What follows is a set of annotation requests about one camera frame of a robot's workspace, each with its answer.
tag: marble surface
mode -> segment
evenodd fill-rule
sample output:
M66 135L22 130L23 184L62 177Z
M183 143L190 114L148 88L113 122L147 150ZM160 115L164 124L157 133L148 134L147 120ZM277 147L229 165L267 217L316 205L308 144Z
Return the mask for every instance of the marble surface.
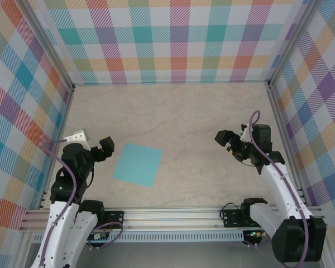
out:
M256 109L260 123L271 126L274 150L286 159L262 83L78 86L64 135L86 128L91 146L106 136L116 145L111 158L96 163L84 199L101 200L106 207L240 204L248 197L273 203L256 169L237 162L214 140L220 130L239 133ZM154 187L113 179L126 142L163 150Z

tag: blue paper square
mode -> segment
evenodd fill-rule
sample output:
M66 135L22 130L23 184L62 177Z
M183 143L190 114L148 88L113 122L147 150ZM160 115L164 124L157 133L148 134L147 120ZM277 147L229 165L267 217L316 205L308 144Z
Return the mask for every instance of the blue paper square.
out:
M161 156L161 149L126 143L113 178L153 187Z

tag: beige floor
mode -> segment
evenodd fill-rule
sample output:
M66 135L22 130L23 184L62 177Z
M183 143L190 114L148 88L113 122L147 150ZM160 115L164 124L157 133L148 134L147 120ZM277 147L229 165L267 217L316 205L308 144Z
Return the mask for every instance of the beige floor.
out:
M256 109L260 123L272 128L274 149L285 156L262 83L77 87L64 135L86 128L91 146L113 138L116 151L95 165L94 183L84 196L106 207L238 204L248 197L273 203L256 169L238 163L214 141L219 130L239 132ZM163 150L153 188L113 179L126 142Z

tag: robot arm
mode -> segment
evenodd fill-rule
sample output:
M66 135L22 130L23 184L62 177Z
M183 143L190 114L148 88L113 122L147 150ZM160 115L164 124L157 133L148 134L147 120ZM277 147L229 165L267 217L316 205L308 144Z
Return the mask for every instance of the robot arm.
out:
M68 171L65 168L59 170L51 187L52 203L43 239L47 241L47 245L44 242L41 244L32 268L75 267L87 237L104 218L103 202L81 201L88 187L87 177L93 170L94 163L112 156L114 143L110 137L107 137L100 140L101 149L90 148L84 131L75 132L65 140L67 145L63 148L61 159L76 178L76 192L72 203L57 224L54 224L73 191L73 182ZM42 254L44 254L44 261L43 265L40 265Z
M241 212L245 222L258 223L272 240L272 249L275 257L280 262L298 262L301 258L305 230L302 221L303 212L308 225L309 243L305 261L319 261L322 254L326 235L326 224L322 219L314 218L310 210L300 199L293 186L285 166L285 161L278 151L272 150L270 140L271 131L268 125L253 125L252 135L258 147L269 156L280 169L283 177L258 151L255 146L247 141L246 129L242 125L241 137L232 131L219 131L215 140L223 147L227 143L227 150L237 161L250 159L257 172L266 180L272 190L279 214L271 210L262 198L248 198L241 204ZM296 197L299 209L294 201Z

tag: purple cable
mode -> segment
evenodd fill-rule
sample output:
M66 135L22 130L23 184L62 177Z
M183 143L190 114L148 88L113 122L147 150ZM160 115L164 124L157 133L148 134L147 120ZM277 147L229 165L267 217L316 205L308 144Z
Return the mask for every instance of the purple cable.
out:
M47 143L45 148L46 148L46 151L47 153L52 157L54 158L56 161L58 161L59 163L62 164L62 166L64 168L66 168L66 170L68 171L69 175L71 175L72 177L72 182L73 182L73 190L72 190L72 193L71 193L71 196L70 198L68 199L65 207L62 209L61 213L58 215L58 217L56 218L56 220L54 220L54 222L52 223L52 226L51 228L49 229L48 233L47 233L47 236L46 236L46 240L44 242L44 247L42 248L42 253L41 253L41 258L40 258L40 267L42 267L44 265L44 261L45 261L45 254L46 254L46 250L47 250L47 246L49 244L49 240L50 240L50 237L51 237L51 234L52 234L52 231L54 230L55 226L57 225L59 219L63 216L63 214L66 212L66 210L68 209L68 207L71 205L72 203L72 200L74 198L74 195L76 193L76 190L77 190L77 182L76 182L76 178L72 172L72 170L67 166L67 164L65 162L63 162L59 157L57 157L54 153L51 152L51 150L49 149L49 145L52 144L52 143L61 143L61 142L65 142L67 140L60 140L60 141L53 141L53 142L50 142L50 143Z
M258 114L257 120L255 122L252 123L254 116ZM303 225L304 225L304 232L305 232L305 238L304 238L304 248L303 248L303 253L301 255L300 261L297 263L297 265L295 265L293 268L299 268L301 267L302 263L305 260L305 257L307 256L307 252L308 252L308 243L309 243L309 230L308 230L308 223L307 223L307 219L305 218L304 212L301 210L301 206L290 186L290 184L288 183L288 181L286 180L285 176L283 175L283 172L281 172L281 170L278 168L278 166L274 163L274 161L267 156L257 145L257 143L255 142L255 140L253 139L253 135L252 135L252 126L258 122L259 118L261 116L261 112L259 110L256 110L253 112L253 114L251 115L250 121L249 121L249 125L248 125L248 130L250 133L250 138L251 141L253 143L253 145L255 146L255 148L257 149L258 152L260 152L262 154L262 156L264 156L269 162L270 164L275 168L275 170L279 173L280 177L283 179L285 185L288 187L288 190L291 194L291 196L293 197L293 200L296 204L296 207L299 210L299 213L301 215L301 218L303 220Z
M123 224L120 223L120 222L107 222L107 223L105 223L105 224L102 224L101 226L96 227L95 229L93 229L92 232L94 232L94 231L96 231L96 230L99 230L99 229L103 228L104 226L110 226L110 225L114 225L114 224L120 225L122 228L121 228L121 231L119 232L119 234L118 234L113 240L109 241L108 243L105 243L103 246L98 247L98 248L93 247L93 246L90 244L90 241L88 241L88 246L89 246L90 248L94 248L94 249L96 249L96 250L100 250L100 249L103 249L103 248L105 248L105 247L108 247L109 245L111 245L112 243L114 243L117 239L119 239L120 236L122 235L122 232L123 232Z

